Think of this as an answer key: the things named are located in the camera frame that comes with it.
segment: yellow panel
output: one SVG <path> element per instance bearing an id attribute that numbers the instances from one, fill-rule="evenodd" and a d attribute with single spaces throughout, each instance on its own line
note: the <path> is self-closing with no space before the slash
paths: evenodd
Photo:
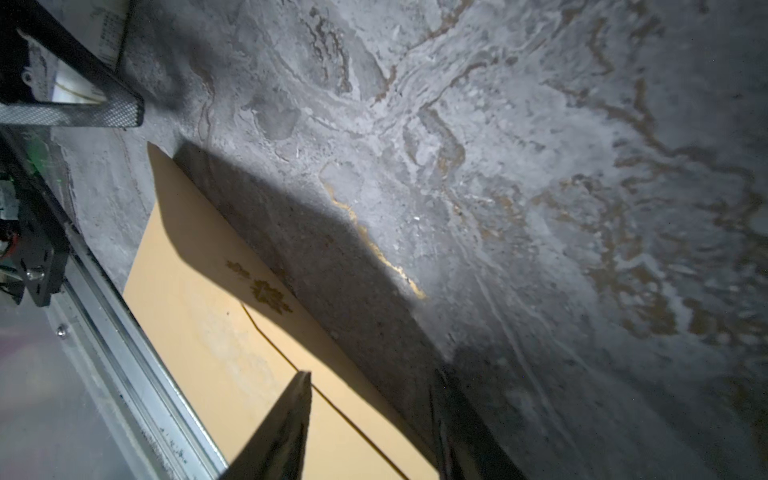
<path id="1" fill-rule="evenodd" d="M 313 381 L 304 478 L 437 478 L 325 330 L 173 161 L 148 150 L 158 205 L 124 296 L 224 456 L 243 448 L 297 367 Z"/>

